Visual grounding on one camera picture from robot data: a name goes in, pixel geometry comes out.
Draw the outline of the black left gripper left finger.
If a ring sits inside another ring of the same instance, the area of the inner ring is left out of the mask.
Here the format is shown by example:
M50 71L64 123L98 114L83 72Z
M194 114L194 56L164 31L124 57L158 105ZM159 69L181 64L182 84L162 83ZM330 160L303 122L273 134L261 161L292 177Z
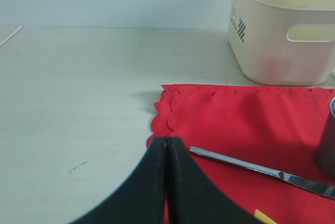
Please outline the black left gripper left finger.
M129 177L73 223L164 223L166 138L154 138Z

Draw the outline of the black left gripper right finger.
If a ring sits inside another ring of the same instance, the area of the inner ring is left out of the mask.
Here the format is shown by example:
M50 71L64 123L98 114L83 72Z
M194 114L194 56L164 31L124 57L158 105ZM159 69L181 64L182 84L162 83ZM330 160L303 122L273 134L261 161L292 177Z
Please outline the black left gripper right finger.
M190 155L183 140L166 140L166 201L169 223L261 223L227 197Z

